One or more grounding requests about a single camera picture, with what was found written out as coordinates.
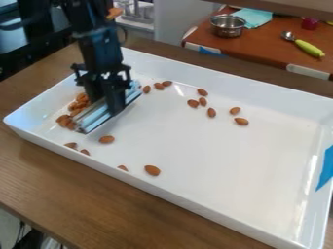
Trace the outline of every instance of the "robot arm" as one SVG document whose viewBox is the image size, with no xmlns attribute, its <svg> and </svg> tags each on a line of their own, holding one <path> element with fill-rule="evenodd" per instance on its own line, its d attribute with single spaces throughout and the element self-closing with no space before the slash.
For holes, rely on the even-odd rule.
<svg viewBox="0 0 333 249">
<path fill-rule="evenodd" d="M 72 65 L 77 84 L 84 86 L 91 103 L 105 97 L 109 112 L 115 116 L 126 107 L 125 91 L 131 78 L 130 67 L 122 63 L 116 22 L 107 19 L 113 1 L 61 1 L 84 59 L 84 64 Z"/>
</svg>

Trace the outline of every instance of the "spoon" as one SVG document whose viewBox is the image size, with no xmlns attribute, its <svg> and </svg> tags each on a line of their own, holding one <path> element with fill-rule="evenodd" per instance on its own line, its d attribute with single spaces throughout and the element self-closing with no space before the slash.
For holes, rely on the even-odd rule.
<svg viewBox="0 0 333 249">
<path fill-rule="evenodd" d="M 300 47 L 303 51 L 305 51 L 306 53 L 308 53 L 314 57 L 325 56 L 325 53 L 322 50 L 315 47 L 314 45 L 311 45 L 310 43 L 307 43 L 300 39 L 296 39 L 296 37 L 290 31 L 282 31 L 281 37 L 287 41 L 295 42 L 295 44 L 298 47 Z"/>
</svg>

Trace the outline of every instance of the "metal bowl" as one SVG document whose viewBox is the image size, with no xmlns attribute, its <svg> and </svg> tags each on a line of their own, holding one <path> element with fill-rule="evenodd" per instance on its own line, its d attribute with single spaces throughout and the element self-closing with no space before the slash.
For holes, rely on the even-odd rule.
<svg viewBox="0 0 333 249">
<path fill-rule="evenodd" d="M 246 25 L 243 18 L 223 14 L 210 18 L 212 33 L 223 38 L 239 37 Z"/>
</svg>

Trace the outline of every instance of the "almond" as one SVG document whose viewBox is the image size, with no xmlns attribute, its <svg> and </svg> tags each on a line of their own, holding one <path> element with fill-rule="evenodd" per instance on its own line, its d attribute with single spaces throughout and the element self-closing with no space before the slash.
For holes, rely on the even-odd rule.
<svg viewBox="0 0 333 249">
<path fill-rule="evenodd" d="M 72 120 L 70 118 L 62 119 L 59 124 L 61 127 L 67 127 Z"/>
<path fill-rule="evenodd" d="M 207 100 L 204 98 L 204 97 L 201 97 L 199 99 L 199 103 L 202 105 L 202 106 L 206 106 L 207 105 Z"/>
<path fill-rule="evenodd" d="M 150 90 L 151 90 L 151 87 L 150 86 L 145 86 L 143 89 L 142 89 L 142 91 L 144 92 L 144 93 L 149 93 L 150 92 Z"/>
<path fill-rule="evenodd" d="M 87 151 L 86 149 L 83 149 L 80 151 L 83 154 L 86 154 L 87 156 L 90 156 L 91 154 L 89 153 L 89 151 Z"/>
<path fill-rule="evenodd" d="M 239 125 L 248 125 L 248 120 L 245 118 L 235 118 L 235 122 Z"/>
<path fill-rule="evenodd" d="M 163 90 L 165 87 L 161 83 L 155 83 L 154 84 L 155 89 Z"/>
<path fill-rule="evenodd" d="M 80 103 L 82 103 L 82 102 L 88 102 L 88 101 L 89 101 L 89 98 L 88 98 L 87 95 L 83 96 L 82 98 L 80 98 L 80 99 L 78 100 L 78 102 L 80 102 Z"/>
<path fill-rule="evenodd" d="M 187 104 L 191 106 L 192 108 L 197 108 L 199 106 L 199 102 L 194 99 L 190 99 L 187 101 Z"/>
<path fill-rule="evenodd" d="M 211 118 L 214 118 L 216 116 L 216 111 L 213 108 L 209 108 L 207 110 L 207 113 Z"/>
<path fill-rule="evenodd" d="M 118 168 L 119 169 L 123 169 L 124 171 L 129 172 L 129 170 L 125 166 L 123 166 L 123 165 L 119 165 Z"/>
<path fill-rule="evenodd" d="M 161 170 L 153 165 L 146 165 L 144 166 L 144 169 L 147 171 L 148 174 L 153 176 L 158 176 L 161 173 Z"/>
<path fill-rule="evenodd" d="M 85 108 L 85 107 L 87 106 L 87 103 L 88 103 L 88 102 L 80 102 L 80 103 L 78 103 L 77 106 L 76 106 L 76 110 L 77 110 L 77 109 Z"/>
<path fill-rule="evenodd" d="M 67 144 L 64 144 L 64 146 L 66 146 L 70 149 L 76 150 L 76 148 L 78 147 L 78 144 L 77 143 L 67 143 Z"/>
<path fill-rule="evenodd" d="M 208 95 L 208 92 L 205 89 L 198 89 L 198 94 L 206 97 Z"/>
<path fill-rule="evenodd" d="M 162 82 L 162 85 L 165 86 L 165 87 L 169 87 L 172 85 L 172 81 L 165 81 L 165 82 Z"/>
<path fill-rule="evenodd" d="M 57 123 L 60 123 L 62 120 L 67 120 L 69 116 L 67 114 L 61 115 L 59 118 L 57 118 L 55 121 Z"/>
<path fill-rule="evenodd" d="M 73 112 L 70 113 L 70 117 L 74 117 L 82 112 L 82 109 L 75 109 Z"/>
<path fill-rule="evenodd" d="M 110 144 L 113 141 L 115 141 L 115 138 L 110 135 L 102 136 L 101 138 L 99 138 L 99 143 L 102 143 L 102 144 Z"/>
<path fill-rule="evenodd" d="M 236 115 L 240 110 L 241 110 L 240 107 L 233 107 L 232 109 L 230 109 L 229 113 L 231 115 Z"/>
<path fill-rule="evenodd" d="M 77 102 L 72 102 L 68 106 L 68 111 L 73 111 L 77 108 L 78 103 Z"/>
<path fill-rule="evenodd" d="M 87 96 L 87 95 L 86 95 L 84 92 L 81 92 L 81 93 L 79 93 L 79 94 L 76 96 L 75 100 L 78 101 L 78 102 L 80 102 L 81 99 L 84 98 L 84 97 L 86 97 L 86 96 Z"/>
<path fill-rule="evenodd" d="M 76 126 L 76 123 L 75 122 L 70 122 L 67 124 L 67 128 L 69 128 L 70 130 L 74 130 L 75 129 L 75 126 Z"/>
</svg>

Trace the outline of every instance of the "red object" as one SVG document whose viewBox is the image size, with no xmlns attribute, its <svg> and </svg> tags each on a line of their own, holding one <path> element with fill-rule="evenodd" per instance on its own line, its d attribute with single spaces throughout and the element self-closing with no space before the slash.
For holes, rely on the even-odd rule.
<svg viewBox="0 0 333 249">
<path fill-rule="evenodd" d="M 319 20 L 317 18 L 303 18 L 302 28 L 308 30 L 315 30 L 318 26 Z"/>
</svg>

